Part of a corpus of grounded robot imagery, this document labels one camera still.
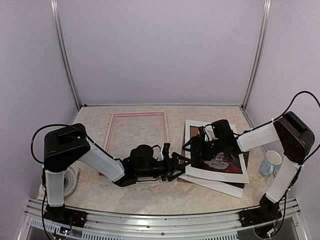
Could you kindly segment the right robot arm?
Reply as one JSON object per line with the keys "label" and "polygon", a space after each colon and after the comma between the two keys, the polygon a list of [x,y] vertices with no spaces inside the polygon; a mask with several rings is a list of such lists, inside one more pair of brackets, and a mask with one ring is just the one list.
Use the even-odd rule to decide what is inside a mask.
{"label": "right robot arm", "polygon": [[187,177],[210,181],[248,184],[249,174],[244,156],[249,151],[278,144],[282,153],[269,150],[261,163],[263,176],[277,174],[256,208],[242,210],[242,226],[280,219],[284,211],[280,201],[295,184],[303,164],[312,154],[313,131],[292,111],[287,111],[258,127],[237,133],[227,119],[212,123],[185,121],[183,151],[191,163]]}

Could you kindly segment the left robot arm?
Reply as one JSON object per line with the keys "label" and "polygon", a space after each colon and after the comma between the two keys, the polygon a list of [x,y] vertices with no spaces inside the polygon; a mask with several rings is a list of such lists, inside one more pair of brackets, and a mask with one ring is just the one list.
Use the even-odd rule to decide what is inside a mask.
{"label": "left robot arm", "polygon": [[80,161],[97,170],[119,187],[158,180],[171,182],[185,173],[190,159],[170,152],[170,144],[159,148],[154,157],[154,147],[141,144],[132,149],[125,159],[115,158],[97,145],[86,132],[83,124],[58,124],[57,129],[44,137],[42,185],[47,201],[43,217],[65,225],[83,226],[87,213],[65,206],[64,180],[66,170]]}

